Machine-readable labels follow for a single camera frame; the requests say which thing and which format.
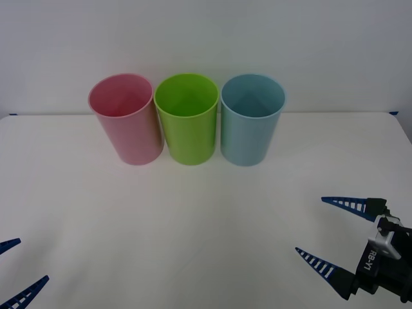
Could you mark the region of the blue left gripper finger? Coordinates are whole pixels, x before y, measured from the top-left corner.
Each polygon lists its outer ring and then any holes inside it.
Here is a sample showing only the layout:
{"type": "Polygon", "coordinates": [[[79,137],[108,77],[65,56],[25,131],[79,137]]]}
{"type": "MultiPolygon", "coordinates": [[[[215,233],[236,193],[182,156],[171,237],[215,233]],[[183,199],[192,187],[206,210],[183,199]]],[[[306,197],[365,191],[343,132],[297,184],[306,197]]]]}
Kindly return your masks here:
{"type": "Polygon", "coordinates": [[[0,309],[25,309],[44,288],[49,280],[49,276],[42,277],[22,292],[1,304],[0,309]]]}
{"type": "Polygon", "coordinates": [[[7,241],[0,242],[0,255],[4,254],[6,251],[10,250],[11,248],[15,247],[16,245],[21,243],[20,238],[10,239],[7,241]]]}

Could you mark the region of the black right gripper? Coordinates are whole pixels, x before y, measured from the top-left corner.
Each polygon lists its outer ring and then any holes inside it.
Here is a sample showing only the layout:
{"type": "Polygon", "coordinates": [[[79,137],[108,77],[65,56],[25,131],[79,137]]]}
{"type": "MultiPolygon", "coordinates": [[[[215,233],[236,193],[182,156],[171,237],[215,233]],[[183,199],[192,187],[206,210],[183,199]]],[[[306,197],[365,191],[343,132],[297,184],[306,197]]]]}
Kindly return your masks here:
{"type": "MultiPolygon", "coordinates": [[[[374,222],[377,216],[389,216],[387,200],[382,198],[323,196],[321,201],[370,222],[374,222]]],[[[361,289],[373,295],[382,287],[407,303],[411,301],[411,236],[406,232],[396,232],[393,241],[394,248],[400,252],[400,259],[384,256],[367,244],[355,274],[301,248],[296,247],[295,251],[345,300],[350,298],[352,291],[356,294],[361,289]]]]}

